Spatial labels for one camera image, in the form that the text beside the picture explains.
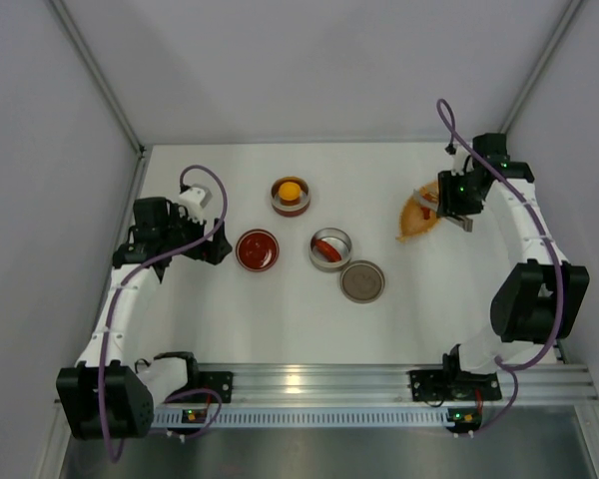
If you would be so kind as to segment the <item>red round lid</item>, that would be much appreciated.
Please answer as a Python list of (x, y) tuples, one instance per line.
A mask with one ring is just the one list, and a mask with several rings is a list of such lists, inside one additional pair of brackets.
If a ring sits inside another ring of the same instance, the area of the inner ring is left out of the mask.
[(250, 272), (264, 272), (271, 269), (279, 256), (279, 242), (266, 230), (246, 231), (236, 244), (237, 261), (242, 268)]

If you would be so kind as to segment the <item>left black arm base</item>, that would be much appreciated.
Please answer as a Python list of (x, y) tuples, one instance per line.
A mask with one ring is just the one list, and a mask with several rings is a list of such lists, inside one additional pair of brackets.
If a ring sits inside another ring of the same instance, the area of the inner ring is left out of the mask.
[(224, 403), (231, 403), (234, 374), (228, 370), (201, 370), (188, 382), (188, 389), (206, 388), (218, 393)]

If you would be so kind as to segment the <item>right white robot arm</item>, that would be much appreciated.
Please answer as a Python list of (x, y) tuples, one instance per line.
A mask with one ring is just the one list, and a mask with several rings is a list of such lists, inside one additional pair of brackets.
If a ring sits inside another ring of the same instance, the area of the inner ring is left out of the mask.
[(443, 357), (447, 375), (467, 381), (501, 364), (521, 369), (542, 359), (570, 334), (590, 275), (556, 245), (536, 199), (534, 175), (528, 164), (511, 160), (505, 135), (476, 136), (458, 155), (455, 166), (437, 176), (436, 213), (469, 232), (473, 217), (490, 209), (510, 262), (490, 302), (488, 324)]

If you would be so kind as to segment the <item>left aluminium frame post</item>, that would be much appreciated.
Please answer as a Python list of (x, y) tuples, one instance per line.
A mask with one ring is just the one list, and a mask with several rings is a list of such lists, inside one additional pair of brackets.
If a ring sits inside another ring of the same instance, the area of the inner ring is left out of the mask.
[(61, 29), (64, 31), (69, 40), (69, 43), (76, 51), (79, 60), (85, 67), (100, 97), (105, 102), (131, 149), (134, 151), (137, 157), (142, 158), (146, 152), (146, 147), (142, 144), (133, 126), (131, 125), (124, 108), (122, 107), (108, 79), (106, 78), (105, 73), (101, 69), (99, 62), (88, 45), (88, 42), (81, 32), (80, 27), (74, 19), (66, 2), (62, 0), (50, 0), (47, 1), (47, 4), (55, 18), (58, 20)]

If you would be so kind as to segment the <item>aluminium mounting rail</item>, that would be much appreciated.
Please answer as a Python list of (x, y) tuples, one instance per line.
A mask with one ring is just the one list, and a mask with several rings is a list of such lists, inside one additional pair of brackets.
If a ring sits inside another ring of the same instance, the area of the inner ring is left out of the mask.
[[(171, 379), (154, 368), (136, 372), (116, 363), (99, 370), (79, 365), (60, 371), (56, 387), (62, 402), (95, 407), (100, 400), (110, 408), (126, 405), (161, 405), (222, 402), (213, 390), (188, 389), (201, 370), (228, 370), (234, 374), (231, 403), (255, 407), (317, 407), (319, 405), (431, 404), (415, 402), (408, 371), (428, 367), (411, 365), (265, 365), (207, 364), (182, 379)], [(562, 405), (595, 401), (596, 388), (581, 365), (549, 364), (510, 376), (496, 372), (502, 404), (510, 398), (520, 405)]]

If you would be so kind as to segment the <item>orange leaf-shaped woven tray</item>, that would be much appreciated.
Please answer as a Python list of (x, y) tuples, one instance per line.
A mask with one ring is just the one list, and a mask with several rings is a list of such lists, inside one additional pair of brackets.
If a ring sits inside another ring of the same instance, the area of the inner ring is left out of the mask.
[[(418, 189), (422, 194), (434, 192), (437, 194), (437, 181), (430, 182)], [(423, 218), (420, 206), (411, 195), (404, 204), (399, 216), (399, 235), (396, 238), (400, 242), (407, 242), (418, 236), (432, 231), (440, 222), (440, 219), (426, 221)]]

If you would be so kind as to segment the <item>aluminium frame post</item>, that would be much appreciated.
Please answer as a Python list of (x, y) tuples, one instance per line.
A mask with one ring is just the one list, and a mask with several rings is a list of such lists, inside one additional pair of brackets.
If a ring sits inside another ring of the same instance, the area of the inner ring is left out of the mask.
[(61, 29), (64, 31), (69, 40), (69, 43), (76, 51), (79, 60), (85, 67), (100, 97), (105, 102), (131, 149), (134, 151), (137, 157), (142, 158), (146, 152), (146, 147), (142, 144), (133, 126), (131, 125), (124, 108), (122, 107), (108, 79), (106, 78), (105, 73), (101, 69), (99, 62), (88, 45), (88, 42), (81, 32), (80, 27), (74, 19), (66, 2), (62, 0), (50, 0), (47, 1), (47, 4), (55, 18), (58, 20)]
[(508, 135), (512, 131), (534, 91), (548, 71), (553, 58), (587, 4), (588, 1), (586, 0), (569, 0), (565, 2), (553, 25), (549, 28), (520, 88), (513, 96), (512, 102), (497, 128), (498, 133)]

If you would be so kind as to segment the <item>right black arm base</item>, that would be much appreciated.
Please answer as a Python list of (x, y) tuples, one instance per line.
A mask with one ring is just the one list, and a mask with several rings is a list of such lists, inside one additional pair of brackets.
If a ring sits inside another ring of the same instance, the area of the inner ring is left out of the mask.
[(415, 402), (443, 404), (454, 401), (498, 401), (502, 399), (496, 373), (478, 374), (460, 367), (458, 347), (442, 356), (437, 367), (408, 371)]

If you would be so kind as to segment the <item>orange round food ball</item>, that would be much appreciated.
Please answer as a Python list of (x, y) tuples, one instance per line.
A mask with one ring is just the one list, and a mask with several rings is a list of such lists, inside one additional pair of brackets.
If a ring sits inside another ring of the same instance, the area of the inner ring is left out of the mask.
[(293, 204), (300, 200), (301, 186), (295, 182), (284, 182), (279, 186), (278, 196), (283, 203)]

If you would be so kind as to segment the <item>metal tongs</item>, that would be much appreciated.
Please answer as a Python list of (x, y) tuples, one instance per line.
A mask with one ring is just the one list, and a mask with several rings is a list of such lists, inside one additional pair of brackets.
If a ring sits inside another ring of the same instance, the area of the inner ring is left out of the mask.
[(419, 190), (414, 190), (412, 196), (415, 202), (423, 210), (428, 210), (429, 213), (435, 212), (438, 219), (446, 219), (452, 224), (460, 227), (466, 233), (473, 232), (473, 219), (456, 214), (444, 214), (441, 210), (441, 206), (436, 202), (437, 195), (435, 193), (426, 192), (425, 194), (422, 194)]

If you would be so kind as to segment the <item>beige-banded steel lunch tin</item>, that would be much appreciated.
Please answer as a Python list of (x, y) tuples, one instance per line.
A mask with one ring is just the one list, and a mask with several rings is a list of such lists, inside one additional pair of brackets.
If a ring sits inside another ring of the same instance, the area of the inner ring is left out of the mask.
[[(313, 243), (315, 240), (325, 240), (335, 247), (341, 254), (341, 261), (328, 262), (317, 252)], [(324, 228), (316, 231), (309, 241), (308, 255), (311, 263), (317, 269), (324, 272), (336, 272), (342, 270), (352, 257), (352, 240), (343, 230), (336, 228)]]

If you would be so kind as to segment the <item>brown round lid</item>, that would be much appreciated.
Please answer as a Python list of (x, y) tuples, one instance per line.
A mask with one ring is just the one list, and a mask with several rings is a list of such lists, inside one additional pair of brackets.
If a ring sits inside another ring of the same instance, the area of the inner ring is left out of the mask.
[(375, 263), (355, 260), (341, 271), (339, 287), (349, 300), (360, 304), (371, 303), (383, 294), (385, 276)]

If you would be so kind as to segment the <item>red-banded steel lunch tin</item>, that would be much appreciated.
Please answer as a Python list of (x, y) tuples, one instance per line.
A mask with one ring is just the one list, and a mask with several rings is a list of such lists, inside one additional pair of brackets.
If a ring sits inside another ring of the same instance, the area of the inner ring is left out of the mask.
[[(284, 182), (295, 182), (301, 186), (302, 195), (299, 201), (289, 204), (283, 203), (278, 196), (279, 186)], [(282, 177), (276, 180), (270, 193), (270, 202), (274, 211), (285, 218), (293, 218), (302, 215), (310, 206), (311, 190), (308, 183), (299, 177)]]

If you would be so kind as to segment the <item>red sausage piece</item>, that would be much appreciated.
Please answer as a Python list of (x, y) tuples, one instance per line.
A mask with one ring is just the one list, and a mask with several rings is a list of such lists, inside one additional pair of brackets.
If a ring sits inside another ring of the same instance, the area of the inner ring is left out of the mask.
[(341, 254), (338, 250), (323, 239), (316, 239), (313, 243), (314, 248), (319, 254), (321, 254), (328, 262), (339, 262), (341, 261)]
[(420, 208), (422, 211), (423, 218), (426, 221), (434, 220), (436, 218), (438, 205), (438, 196), (434, 192), (427, 192), (421, 195)]

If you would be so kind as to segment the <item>right aluminium frame post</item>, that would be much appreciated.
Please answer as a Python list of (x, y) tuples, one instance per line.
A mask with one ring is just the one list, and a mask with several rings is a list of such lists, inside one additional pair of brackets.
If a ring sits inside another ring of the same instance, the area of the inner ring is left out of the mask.
[(565, 2), (553, 25), (549, 28), (520, 88), (513, 96), (512, 102), (497, 128), (498, 133), (508, 135), (512, 131), (534, 91), (548, 71), (553, 58), (587, 4), (588, 1), (586, 0), (569, 0)]

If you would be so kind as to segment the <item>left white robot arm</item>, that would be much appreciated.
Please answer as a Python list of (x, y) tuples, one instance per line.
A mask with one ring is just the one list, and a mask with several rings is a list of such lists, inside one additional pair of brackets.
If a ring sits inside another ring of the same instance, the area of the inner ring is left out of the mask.
[(134, 349), (137, 333), (153, 324), (147, 311), (173, 257), (218, 265), (231, 252), (224, 218), (208, 229), (203, 211), (202, 203), (186, 206), (164, 197), (134, 202), (134, 222), (113, 254), (101, 316), (75, 365), (62, 368), (56, 379), (74, 438), (142, 438), (157, 406), (202, 388), (192, 352), (159, 353), (139, 368)]

